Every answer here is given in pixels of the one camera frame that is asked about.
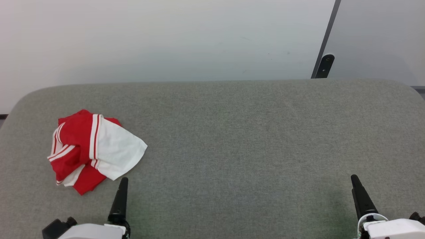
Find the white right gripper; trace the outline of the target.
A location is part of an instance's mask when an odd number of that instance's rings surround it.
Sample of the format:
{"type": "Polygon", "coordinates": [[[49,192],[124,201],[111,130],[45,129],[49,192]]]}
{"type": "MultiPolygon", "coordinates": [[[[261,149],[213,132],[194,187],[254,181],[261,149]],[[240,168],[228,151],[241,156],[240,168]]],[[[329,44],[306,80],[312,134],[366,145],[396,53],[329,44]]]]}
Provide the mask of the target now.
{"type": "Polygon", "coordinates": [[[359,177],[351,175],[357,214],[357,239],[425,239],[425,226],[410,219],[389,220],[378,214],[359,177]]]}

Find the black slanted bar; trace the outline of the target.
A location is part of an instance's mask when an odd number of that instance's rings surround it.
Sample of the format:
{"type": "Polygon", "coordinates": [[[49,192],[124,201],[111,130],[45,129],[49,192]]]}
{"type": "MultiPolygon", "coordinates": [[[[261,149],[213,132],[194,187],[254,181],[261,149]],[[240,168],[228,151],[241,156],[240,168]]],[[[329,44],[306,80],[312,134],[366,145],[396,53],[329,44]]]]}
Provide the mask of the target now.
{"type": "Polygon", "coordinates": [[[330,18],[329,18],[329,21],[328,21],[328,24],[327,24],[327,28],[325,30],[325,35],[323,37],[323,41],[322,41],[322,44],[320,46],[320,51],[319,51],[319,54],[317,56],[315,66],[313,68],[311,79],[316,78],[317,75],[318,75],[318,72],[320,71],[319,68],[320,68],[322,58],[323,58],[325,47],[327,45],[328,38],[330,36],[331,30],[332,30],[332,27],[333,27],[333,24],[334,24],[334,21],[335,21],[335,18],[336,18],[336,15],[337,15],[337,12],[338,12],[338,9],[339,9],[339,6],[340,6],[340,3],[341,3],[341,0],[334,0],[334,6],[333,6],[333,9],[331,11],[331,15],[330,15],[330,18]]]}

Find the black oval bracket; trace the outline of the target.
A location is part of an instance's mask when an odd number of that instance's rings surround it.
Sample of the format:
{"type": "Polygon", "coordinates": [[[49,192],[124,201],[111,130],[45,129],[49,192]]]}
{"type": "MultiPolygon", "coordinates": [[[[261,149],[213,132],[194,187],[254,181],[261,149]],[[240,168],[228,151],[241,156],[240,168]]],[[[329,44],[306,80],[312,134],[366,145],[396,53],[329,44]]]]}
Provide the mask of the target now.
{"type": "Polygon", "coordinates": [[[323,56],[313,78],[314,79],[327,78],[334,60],[335,60],[335,56],[333,54],[327,54],[323,56]]]}

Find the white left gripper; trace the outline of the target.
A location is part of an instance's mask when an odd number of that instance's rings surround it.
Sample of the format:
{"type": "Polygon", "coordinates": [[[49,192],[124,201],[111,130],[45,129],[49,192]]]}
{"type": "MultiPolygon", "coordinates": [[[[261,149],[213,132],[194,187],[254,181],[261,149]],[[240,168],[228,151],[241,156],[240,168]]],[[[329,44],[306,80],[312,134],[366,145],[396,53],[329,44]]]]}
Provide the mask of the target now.
{"type": "Polygon", "coordinates": [[[108,224],[78,224],[58,239],[126,239],[126,234],[131,234],[126,217],[127,196],[128,178],[123,177],[108,215],[108,224]]]}

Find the red and white jersey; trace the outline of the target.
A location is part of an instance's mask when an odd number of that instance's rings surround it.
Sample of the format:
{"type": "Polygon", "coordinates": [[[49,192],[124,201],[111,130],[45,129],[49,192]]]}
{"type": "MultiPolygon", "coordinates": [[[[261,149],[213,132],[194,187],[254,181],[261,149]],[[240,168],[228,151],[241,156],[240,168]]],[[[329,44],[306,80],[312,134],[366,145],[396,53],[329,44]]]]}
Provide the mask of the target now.
{"type": "Polygon", "coordinates": [[[128,173],[142,159],[147,147],[118,119],[83,109],[58,119],[47,159],[57,185],[72,187],[84,195],[105,179],[114,181],[128,173]]]}

